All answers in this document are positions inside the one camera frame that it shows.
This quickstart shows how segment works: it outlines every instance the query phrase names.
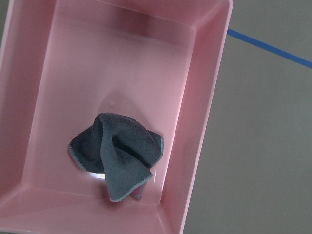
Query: pink plastic bin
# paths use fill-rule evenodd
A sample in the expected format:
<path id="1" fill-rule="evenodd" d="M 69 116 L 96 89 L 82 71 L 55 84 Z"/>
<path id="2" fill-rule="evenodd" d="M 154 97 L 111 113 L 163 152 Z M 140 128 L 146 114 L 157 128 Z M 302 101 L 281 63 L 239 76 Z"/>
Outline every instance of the pink plastic bin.
<path id="1" fill-rule="evenodd" d="M 231 0 L 12 0 L 0 52 L 0 230 L 177 234 Z M 101 112 L 164 136 L 143 198 L 109 201 L 67 145 Z"/>

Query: blue line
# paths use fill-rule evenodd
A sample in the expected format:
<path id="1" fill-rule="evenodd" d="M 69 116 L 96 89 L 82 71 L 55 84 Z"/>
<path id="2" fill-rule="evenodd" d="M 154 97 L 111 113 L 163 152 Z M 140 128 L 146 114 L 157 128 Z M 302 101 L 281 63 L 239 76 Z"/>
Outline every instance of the blue line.
<path id="1" fill-rule="evenodd" d="M 290 53 L 288 53 L 286 51 L 280 50 L 280 49 L 278 49 L 278 48 L 276 48 L 274 46 L 271 46 L 271 45 L 263 43 L 263 42 L 261 42 L 259 40 L 253 39 L 253 38 L 251 38 L 249 36 L 241 34 L 241 33 L 237 32 L 237 31 L 232 30 L 232 29 L 228 29 L 228 35 L 230 35 L 230 36 L 232 36 L 234 38 L 243 40 L 243 41 L 245 41 L 247 43 L 250 43 L 252 45 L 255 45 L 255 46 L 257 46 L 257 47 L 259 47 L 261 49 L 270 51 L 270 52 L 272 52 L 274 54 L 277 54 L 277 55 L 282 56 L 282 57 L 284 57 L 286 59 L 289 59 L 291 61 L 299 63 L 299 64 L 301 64 L 303 66 L 312 68 L 312 62 L 310 62 L 308 60 L 305 60 L 305 59 L 300 58 L 298 56 L 292 55 L 292 54 L 290 54 Z"/>

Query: towel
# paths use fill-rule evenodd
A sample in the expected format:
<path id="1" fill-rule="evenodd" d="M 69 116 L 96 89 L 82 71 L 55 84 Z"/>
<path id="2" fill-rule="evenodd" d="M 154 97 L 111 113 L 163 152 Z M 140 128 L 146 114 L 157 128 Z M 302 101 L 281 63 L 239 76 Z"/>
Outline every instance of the towel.
<path id="1" fill-rule="evenodd" d="M 153 175 L 163 155 L 163 137 L 127 116 L 99 114 L 69 144 L 74 162 L 83 170 L 105 173 L 109 199 L 123 200 Z"/>

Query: pink tray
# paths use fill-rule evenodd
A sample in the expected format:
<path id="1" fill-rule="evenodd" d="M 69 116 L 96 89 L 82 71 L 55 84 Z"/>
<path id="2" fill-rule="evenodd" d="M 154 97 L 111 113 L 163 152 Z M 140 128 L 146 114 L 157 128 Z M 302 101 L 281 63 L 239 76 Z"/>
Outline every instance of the pink tray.
<path id="1" fill-rule="evenodd" d="M 183 232 L 231 0 L 12 0 L 0 52 L 0 230 Z M 139 201 L 67 145 L 101 112 L 164 136 Z"/>

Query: gray cloth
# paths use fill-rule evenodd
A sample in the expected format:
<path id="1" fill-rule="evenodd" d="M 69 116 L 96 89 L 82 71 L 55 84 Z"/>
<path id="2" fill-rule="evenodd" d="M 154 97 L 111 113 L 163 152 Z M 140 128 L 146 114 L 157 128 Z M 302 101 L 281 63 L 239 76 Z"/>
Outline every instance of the gray cloth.
<path id="1" fill-rule="evenodd" d="M 68 149 L 81 169 L 105 173 L 109 198 L 118 202 L 152 177 L 149 169 L 162 157 L 163 137 L 132 118 L 102 113 Z"/>

